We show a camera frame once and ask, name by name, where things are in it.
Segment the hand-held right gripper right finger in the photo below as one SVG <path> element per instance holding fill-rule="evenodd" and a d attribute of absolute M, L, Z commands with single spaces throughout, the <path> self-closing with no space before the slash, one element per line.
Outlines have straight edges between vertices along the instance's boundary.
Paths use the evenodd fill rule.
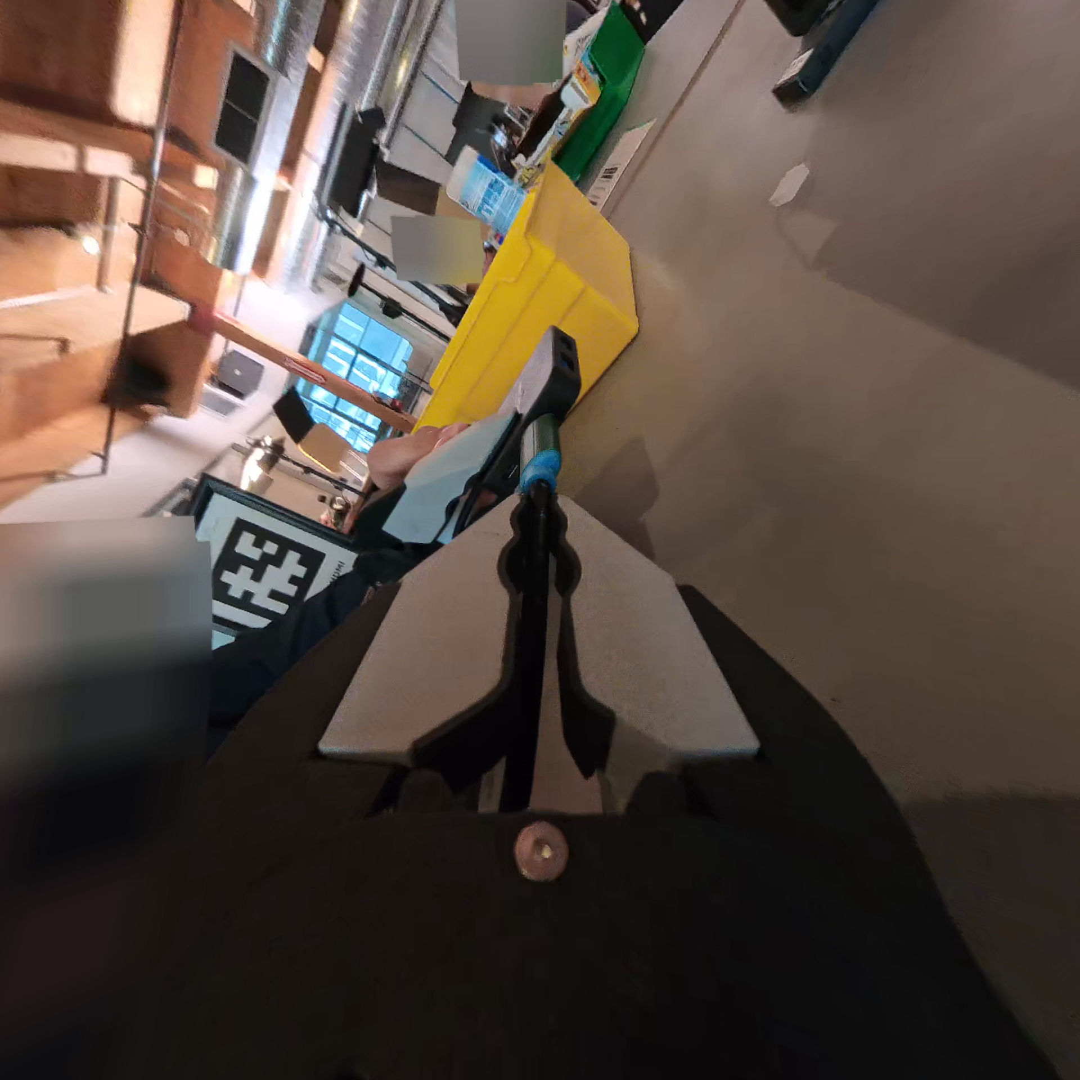
<path fill-rule="evenodd" d="M 640 779 L 761 747 L 673 578 L 561 499 L 561 730 L 582 777 Z"/>

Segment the yellow plastic bin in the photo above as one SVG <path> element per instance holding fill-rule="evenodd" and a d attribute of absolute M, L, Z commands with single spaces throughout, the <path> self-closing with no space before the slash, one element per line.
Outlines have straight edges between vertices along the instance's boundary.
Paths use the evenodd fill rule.
<path fill-rule="evenodd" d="M 640 330 L 626 239 L 555 164 L 526 195 L 467 307 L 417 424 L 491 415 L 551 327 L 577 346 L 579 399 Z"/>

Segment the white wipes canister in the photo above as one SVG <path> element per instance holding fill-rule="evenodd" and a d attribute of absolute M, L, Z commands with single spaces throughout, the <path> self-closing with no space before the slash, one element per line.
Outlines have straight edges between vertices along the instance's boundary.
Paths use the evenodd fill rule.
<path fill-rule="evenodd" d="M 461 149 L 445 186 L 447 195 L 459 208 L 503 239 L 527 197 L 517 183 L 471 146 Z"/>

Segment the laminated paper sheet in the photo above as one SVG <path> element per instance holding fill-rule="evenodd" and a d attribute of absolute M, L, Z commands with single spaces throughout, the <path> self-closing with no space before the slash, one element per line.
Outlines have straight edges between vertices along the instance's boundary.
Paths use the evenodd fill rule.
<path fill-rule="evenodd" d="M 621 183 L 621 178 L 635 156 L 640 151 L 642 144 L 646 141 L 653 127 L 654 119 L 650 119 L 633 129 L 627 129 L 615 143 L 615 148 L 606 157 L 593 183 L 588 188 L 588 202 L 594 210 L 604 212 L 604 207 L 613 195 L 615 189 Z"/>

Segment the dark green battery charger case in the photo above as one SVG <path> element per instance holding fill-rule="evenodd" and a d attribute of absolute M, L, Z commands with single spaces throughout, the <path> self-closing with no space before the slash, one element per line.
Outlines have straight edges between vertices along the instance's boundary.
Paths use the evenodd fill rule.
<path fill-rule="evenodd" d="M 769 8 L 786 33 L 802 38 L 811 29 L 825 19 L 841 1 L 780 1 L 767 0 L 762 3 Z"/>

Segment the silver air duct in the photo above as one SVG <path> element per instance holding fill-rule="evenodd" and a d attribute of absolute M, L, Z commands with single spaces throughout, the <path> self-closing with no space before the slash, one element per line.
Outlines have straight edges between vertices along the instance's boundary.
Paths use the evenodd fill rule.
<path fill-rule="evenodd" d="M 333 233 L 363 243 L 377 162 L 448 176 L 456 30 L 449 1 L 343 3 L 265 273 L 276 289 L 313 289 Z"/>
<path fill-rule="evenodd" d="M 208 260 L 247 275 L 318 39 L 323 1 L 256 1 L 249 46 L 229 48 L 213 148 L 222 156 Z"/>

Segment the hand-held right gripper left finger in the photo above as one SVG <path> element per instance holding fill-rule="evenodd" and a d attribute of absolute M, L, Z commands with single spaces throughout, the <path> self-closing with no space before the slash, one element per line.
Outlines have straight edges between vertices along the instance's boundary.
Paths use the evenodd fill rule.
<path fill-rule="evenodd" d="M 330 761 L 438 773 L 465 789 L 507 755 L 519 622 L 507 499 L 399 581 L 318 741 Z"/>

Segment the wooden post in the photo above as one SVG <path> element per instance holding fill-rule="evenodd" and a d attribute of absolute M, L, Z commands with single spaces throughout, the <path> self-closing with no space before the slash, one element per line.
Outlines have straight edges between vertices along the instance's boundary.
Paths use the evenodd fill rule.
<path fill-rule="evenodd" d="M 417 426 L 415 417 L 407 411 L 399 411 L 380 400 L 375 399 L 370 392 L 351 384 L 348 379 L 326 372 L 322 366 L 303 357 L 300 353 L 276 345 L 272 339 L 264 336 L 257 330 L 252 330 L 247 325 L 241 323 L 235 318 L 228 318 L 222 312 L 197 303 L 191 308 L 187 323 L 194 330 L 203 332 L 210 336 L 221 336 L 229 343 L 239 345 L 255 353 L 257 357 L 283 368 L 285 372 L 306 380 L 310 384 L 318 384 L 330 392 L 337 399 L 345 399 L 349 404 L 357 406 L 361 411 L 368 411 L 379 421 L 391 426 L 393 430 L 400 432 L 411 432 Z"/>

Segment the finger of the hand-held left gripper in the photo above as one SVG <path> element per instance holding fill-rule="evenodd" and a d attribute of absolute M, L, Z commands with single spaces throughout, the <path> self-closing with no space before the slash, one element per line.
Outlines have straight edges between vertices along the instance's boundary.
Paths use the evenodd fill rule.
<path fill-rule="evenodd" d="M 426 456 L 390 513 L 391 537 L 407 545 L 446 545 L 480 513 L 480 497 L 501 499 L 518 474 L 519 411 L 469 426 Z"/>

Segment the black framed marker sign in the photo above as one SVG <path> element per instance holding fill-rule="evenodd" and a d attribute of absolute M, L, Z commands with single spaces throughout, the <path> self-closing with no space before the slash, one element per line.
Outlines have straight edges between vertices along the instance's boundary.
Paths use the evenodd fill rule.
<path fill-rule="evenodd" d="M 188 514 L 210 545 L 214 650 L 294 613 L 357 561 L 345 535 L 206 472 Z"/>

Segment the person's left forearm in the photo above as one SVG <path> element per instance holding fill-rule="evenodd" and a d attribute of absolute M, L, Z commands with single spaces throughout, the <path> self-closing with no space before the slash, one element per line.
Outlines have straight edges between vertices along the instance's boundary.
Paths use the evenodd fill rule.
<path fill-rule="evenodd" d="M 353 567 L 266 627 L 213 652 L 206 757 L 213 757 L 244 716 L 291 669 L 375 588 L 397 582 L 438 551 L 438 544 L 405 544 L 357 554 Z"/>

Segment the black hub adapter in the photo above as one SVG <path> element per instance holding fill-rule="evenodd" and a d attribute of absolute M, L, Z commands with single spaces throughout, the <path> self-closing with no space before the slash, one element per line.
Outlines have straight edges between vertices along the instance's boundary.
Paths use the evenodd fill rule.
<path fill-rule="evenodd" d="M 501 411 L 519 416 L 523 422 L 550 416 L 561 426 L 581 394 L 581 370 L 573 337 L 549 327 L 528 357 L 519 377 L 507 392 Z"/>

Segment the black tripod light stand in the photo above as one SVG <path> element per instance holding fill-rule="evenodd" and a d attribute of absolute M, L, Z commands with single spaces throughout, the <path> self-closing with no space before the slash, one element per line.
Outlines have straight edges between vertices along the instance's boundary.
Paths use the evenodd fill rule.
<path fill-rule="evenodd" d="M 364 494 L 362 488 L 349 484 L 336 475 L 330 475 L 320 465 L 291 456 L 286 453 L 285 438 L 271 438 L 271 436 L 247 438 L 244 447 L 235 444 L 232 448 L 237 453 L 244 451 L 240 481 L 238 482 L 238 486 L 243 492 L 265 496 L 276 481 L 278 467 L 288 465 L 291 471 L 296 474 L 297 480 L 302 480 L 310 486 L 321 485 L 326 491 L 342 496 L 359 497 Z"/>

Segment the black floor lamp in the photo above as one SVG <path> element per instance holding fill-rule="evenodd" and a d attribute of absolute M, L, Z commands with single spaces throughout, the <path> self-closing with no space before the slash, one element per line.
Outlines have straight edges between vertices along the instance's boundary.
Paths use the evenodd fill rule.
<path fill-rule="evenodd" d="M 426 291 L 407 291 L 369 264 L 357 264 L 346 294 L 353 302 L 373 303 L 384 320 L 408 325 L 443 343 L 451 340 L 465 315 L 461 305 L 444 303 Z"/>

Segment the person's left hand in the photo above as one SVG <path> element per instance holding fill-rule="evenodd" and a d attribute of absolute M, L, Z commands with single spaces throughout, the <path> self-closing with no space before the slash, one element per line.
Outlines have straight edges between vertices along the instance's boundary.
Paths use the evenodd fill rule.
<path fill-rule="evenodd" d="M 383 438 L 372 445 L 366 461 L 372 486 L 381 492 L 390 492 L 404 484 L 408 473 L 438 446 L 465 432 L 469 422 L 451 426 L 419 426 L 411 433 L 399 438 Z"/>

